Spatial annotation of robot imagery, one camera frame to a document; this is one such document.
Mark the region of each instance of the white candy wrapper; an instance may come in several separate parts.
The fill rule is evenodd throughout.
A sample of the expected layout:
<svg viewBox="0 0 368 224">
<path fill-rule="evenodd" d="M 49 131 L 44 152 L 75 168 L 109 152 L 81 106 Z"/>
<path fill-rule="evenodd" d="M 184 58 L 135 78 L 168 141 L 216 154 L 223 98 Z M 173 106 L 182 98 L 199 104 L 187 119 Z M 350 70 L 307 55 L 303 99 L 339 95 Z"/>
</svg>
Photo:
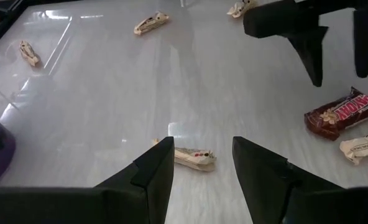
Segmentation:
<svg viewBox="0 0 368 224">
<path fill-rule="evenodd" d="M 340 150 L 347 159 L 358 165 L 361 159 L 368 156 L 368 136 L 340 143 Z"/>
<path fill-rule="evenodd" d="M 141 35 L 145 32 L 151 31 L 165 24 L 169 19 L 169 16 L 162 13 L 156 12 L 153 17 L 148 19 L 144 19 L 134 28 L 134 33 L 137 35 Z"/>
<path fill-rule="evenodd" d="M 241 2 L 236 2 L 234 7 L 231 7 L 227 14 L 233 16 L 233 18 L 239 18 L 245 14 L 246 11 L 256 6 L 256 0 L 242 0 Z"/>
<path fill-rule="evenodd" d="M 30 46 L 30 44 L 24 40 L 20 42 L 20 52 L 22 57 L 31 65 L 36 66 L 36 63 L 39 62 L 39 58 L 36 56 L 34 50 Z"/>
<path fill-rule="evenodd" d="M 159 139 L 153 139 L 153 144 L 158 144 Z M 174 162 L 188 166 L 192 169 L 211 172 L 214 171 L 217 158 L 211 151 L 199 149 L 187 149 L 175 147 Z"/>
</svg>

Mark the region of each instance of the candy wrapper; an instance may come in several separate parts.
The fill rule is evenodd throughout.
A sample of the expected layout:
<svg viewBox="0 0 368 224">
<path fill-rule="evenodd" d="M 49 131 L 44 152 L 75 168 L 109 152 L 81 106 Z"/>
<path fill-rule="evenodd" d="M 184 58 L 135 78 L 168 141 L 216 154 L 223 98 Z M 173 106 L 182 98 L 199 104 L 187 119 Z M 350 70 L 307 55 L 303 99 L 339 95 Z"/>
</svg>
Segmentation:
<svg viewBox="0 0 368 224">
<path fill-rule="evenodd" d="M 144 19 L 134 28 L 134 33 L 137 35 L 141 35 L 145 32 L 151 31 L 165 24 L 169 19 L 169 16 L 162 13 L 156 12 L 153 17 L 148 19 Z"/>
<path fill-rule="evenodd" d="M 340 150 L 344 153 L 347 159 L 355 165 L 365 156 L 368 156 L 368 136 L 357 138 L 340 143 Z"/>
<path fill-rule="evenodd" d="M 215 169 L 216 157 L 211 151 L 175 147 L 174 162 L 192 169 L 211 172 Z"/>
<path fill-rule="evenodd" d="M 34 50 L 30 46 L 30 44 L 24 40 L 20 43 L 20 52 L 22 57 L 31 65 L 36 66 L 36 63 L 39 62 L 39 58 L 36 56 Z"/>
<path fill-rule="evenodd" d="M 234 7 L 231 7 L 227 14 L 233 16 L 233 18 L 238 18 L 245 14 L 246 11 L 256 6 L 257 2 L 255 0 L 242 0 L 241 2 L 236 2 Z"/>
<path fill-rule="evenodd" d="M 349 96 L 306 113 L 304 119 L 311 132 L 334 141 L 340 131 L 368 119 L 368 96 L 351 87 Z"/>
</svg>

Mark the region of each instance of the white table surface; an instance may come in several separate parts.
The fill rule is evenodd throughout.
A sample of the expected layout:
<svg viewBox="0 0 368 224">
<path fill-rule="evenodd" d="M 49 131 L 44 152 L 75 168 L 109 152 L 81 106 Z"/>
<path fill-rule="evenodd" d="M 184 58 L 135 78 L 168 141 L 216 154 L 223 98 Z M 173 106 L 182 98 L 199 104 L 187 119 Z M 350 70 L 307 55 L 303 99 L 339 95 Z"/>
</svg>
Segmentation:
<svg viewBox="0 0 368 224">
<path fill-rule="evenodd" d="M 303 123 L 304 113 L 351 86 L 368 94 L 368 78 L 354 71 L 352 10 L 321 16 L 330 30 L 317 88 L 289 41 L 245 35 L 242 19 L 226 15 L 233 4 L 29 7 L 0 40 L 0 121 L 17 139 L 0 186 L 92 187 L 165 136 L 218 157 L 209 174 L 175 166 L 166 223 L 251 223 L 232 161 L 233 136 L 340 186 L 368 186 L 368 158 L 356 167 L 339 150 L 340 141 L 368 134 L 368 121 L 335 142 Z M 134 26 L 156 10 L 171 21 L 135 36 Z M 40 55 L 40 68 L 21 58 L 20 40 Z"/>
</svg>

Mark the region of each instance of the red text on wrapper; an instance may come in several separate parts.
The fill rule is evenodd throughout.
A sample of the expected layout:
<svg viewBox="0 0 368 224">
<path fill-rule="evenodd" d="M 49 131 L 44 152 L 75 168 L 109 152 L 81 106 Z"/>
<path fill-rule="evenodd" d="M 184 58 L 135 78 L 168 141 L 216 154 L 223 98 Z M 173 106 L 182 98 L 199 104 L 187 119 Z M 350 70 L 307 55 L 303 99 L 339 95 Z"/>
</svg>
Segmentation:
<svg viewBox="0 0 368 224">
<path fill-rule="evenodd" d="M 339 108 L 335 109 L 334 112 L 339 116 L 339 120 L 343 121 L 353 114 L 357 113 L 361 109 L 368 105 L 368 96 L 359 95 L 347 103 L 341 105 Z"/>
</svg>

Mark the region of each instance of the glossy tabletop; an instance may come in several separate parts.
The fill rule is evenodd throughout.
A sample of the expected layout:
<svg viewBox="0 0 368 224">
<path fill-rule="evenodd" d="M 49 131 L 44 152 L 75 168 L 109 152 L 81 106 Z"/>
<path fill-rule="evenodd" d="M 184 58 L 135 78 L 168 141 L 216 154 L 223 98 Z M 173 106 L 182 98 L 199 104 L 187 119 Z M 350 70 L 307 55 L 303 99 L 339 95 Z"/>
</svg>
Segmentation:
<svg viewBox="0 0 368 224">
<path fill-rule="evenodd" d="M 29 7 L 0 40 L 0 121 L 17 139 L 0 186 L 92 187 L 148 150 L 153 138 L 209 149 L 212 173 L 176 165 L 166 223 L 251 223 L 232 161 L 243 136 L 343 187 L 368 186 L 368 158 L 354 166 L 342 140 L 307 131 L 303 114 L 368 94 L 356 77 L 352 10 L 321 16 L 324 80 L 314 87 L 289 41 L 245 35 L 228 0 L 79 1 Z M 155 11 L 171 21 L 141 37 Z M 18 51 L 40 56 L 31 68 Z"/>
</svg>

